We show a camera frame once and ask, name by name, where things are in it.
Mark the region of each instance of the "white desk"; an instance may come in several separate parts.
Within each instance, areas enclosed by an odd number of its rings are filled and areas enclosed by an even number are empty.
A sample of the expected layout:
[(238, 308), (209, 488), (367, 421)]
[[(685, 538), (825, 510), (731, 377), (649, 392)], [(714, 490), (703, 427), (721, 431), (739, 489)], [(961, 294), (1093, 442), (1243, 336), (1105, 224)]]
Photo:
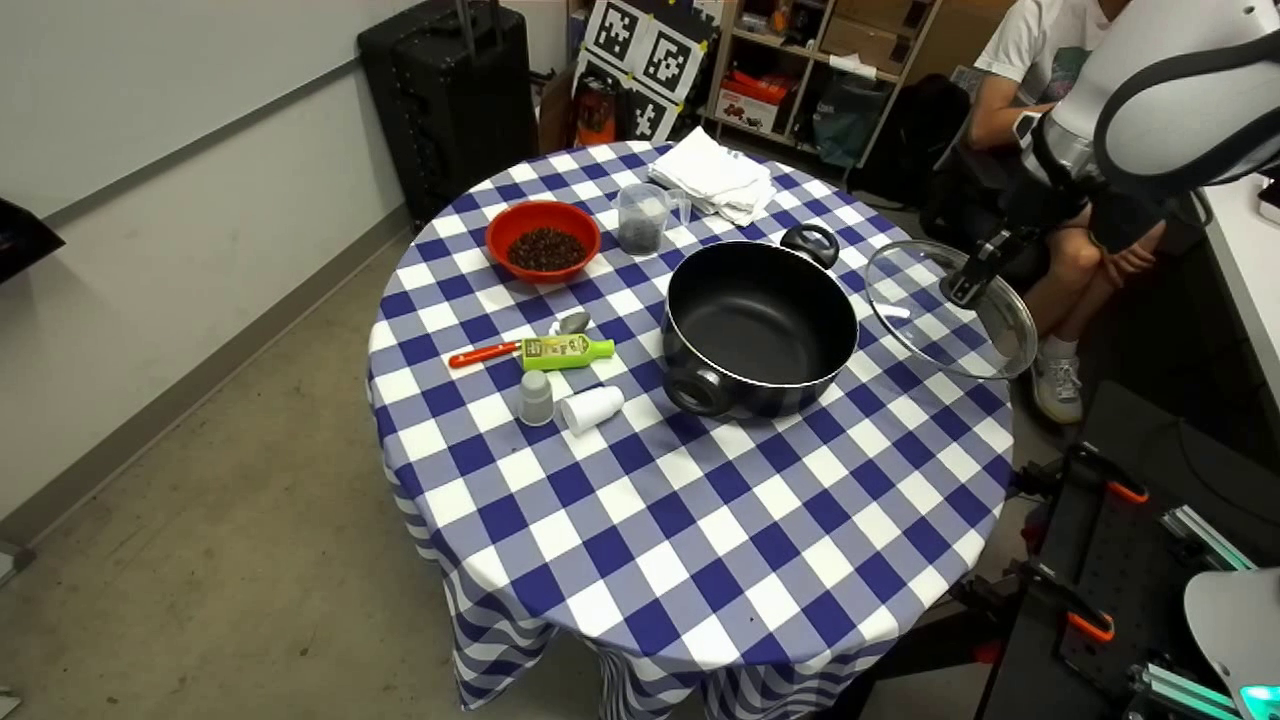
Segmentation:
[(1271, 396), (1280, 405), (1280, 225), (1258, 215), (1263, 181), (1249, 176), (1206, 187), (1216, 215), (1206, 232)]

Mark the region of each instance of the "white t-shirt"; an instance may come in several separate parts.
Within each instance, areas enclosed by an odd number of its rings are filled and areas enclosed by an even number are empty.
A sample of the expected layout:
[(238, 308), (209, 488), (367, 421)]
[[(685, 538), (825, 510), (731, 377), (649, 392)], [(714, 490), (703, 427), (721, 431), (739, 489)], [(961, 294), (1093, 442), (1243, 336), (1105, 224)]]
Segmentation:
[(1018, 0), (975, 65), (1020, 82), (1020, 106), (1056, 102), (1110, 28), (1097, 0)]

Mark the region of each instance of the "red bowl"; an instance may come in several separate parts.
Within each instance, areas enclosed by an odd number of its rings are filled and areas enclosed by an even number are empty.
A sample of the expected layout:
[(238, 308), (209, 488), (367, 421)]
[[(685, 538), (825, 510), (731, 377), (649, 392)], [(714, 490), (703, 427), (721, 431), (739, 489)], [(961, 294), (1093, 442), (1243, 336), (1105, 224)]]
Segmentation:
[[(556, 228), (573, 236), (586, 250), (586, 258), (572, 268), (554, 273), (539, 273), (512, 265), (507, 259), (507, 249), (520, 236), (538, 228)], [(581, 270), (600, 251), (600, 228), (596, 227), (590, 215), (572, 205), (550, 200), (531, 200), (498, 213), (484, 233), (484, 243), (489, 249), (489, 255), (517, 278), (531, 283), (562, 283)]]

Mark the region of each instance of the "round table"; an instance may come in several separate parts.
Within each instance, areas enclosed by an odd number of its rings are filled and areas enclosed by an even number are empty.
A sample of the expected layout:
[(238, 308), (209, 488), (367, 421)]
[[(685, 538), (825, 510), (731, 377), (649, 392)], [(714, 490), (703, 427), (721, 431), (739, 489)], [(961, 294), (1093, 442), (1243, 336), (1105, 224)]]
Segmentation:
[[(370, 404), (408, 530), (444, 575), (466, 708), (497, 697), (559, 629), (600, 653), (602, 717), (663, 717), (694, 688), (713, 719), (826, 707), (974, 566), (1000, 514), (1007, 386), (920, 364), (861, 300), (859, 268), (906, 236), (767, 163), (778, 195), (765, 218), (736, 228), (695, 210), (658, 254), (630, 256), (612, 234), (612, 199), (667, 147), (584, 147), (495, 176), (419, 234), (383, 296)], [(603, 228), (600, 254), (564, 286), (516, 281), (484, 250), (494, 215), (539, 199), (572, 202)], [(777, 242), (799, 223), (841, 238), (832, 272), (861, 322), (859, 351), (799, 415), (737, 423), (676, 410), (658, 360), (671, 272), (700, 245)], [(515, 356), (445, 364), (545, 334), (579, 307), (617, 355), (552, 373), (556, 397), (600, 383), (626, 397), (581, 437), (558, 420), (515, 420)], [(974, 324), (938, 327), (980, 345)]]

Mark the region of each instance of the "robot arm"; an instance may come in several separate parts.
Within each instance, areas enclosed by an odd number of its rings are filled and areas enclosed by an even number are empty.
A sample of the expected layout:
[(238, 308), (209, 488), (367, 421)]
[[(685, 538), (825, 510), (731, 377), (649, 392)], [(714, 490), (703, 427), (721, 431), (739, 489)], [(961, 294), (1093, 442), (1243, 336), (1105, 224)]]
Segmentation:
[[(1280, 163), (1275, 0), (1133, 0), (1071, 92), (1024, 120), (1023, 172), (1004, 199), (1005, 225), (943, 282), (961, 307), (1091, 196), (1114, 190), (1160, 204)], [(1092, 225), (1115, 252), (1138, 238), (1116, 232), (1124, 223), (1105, 206), (1096, 204)]]

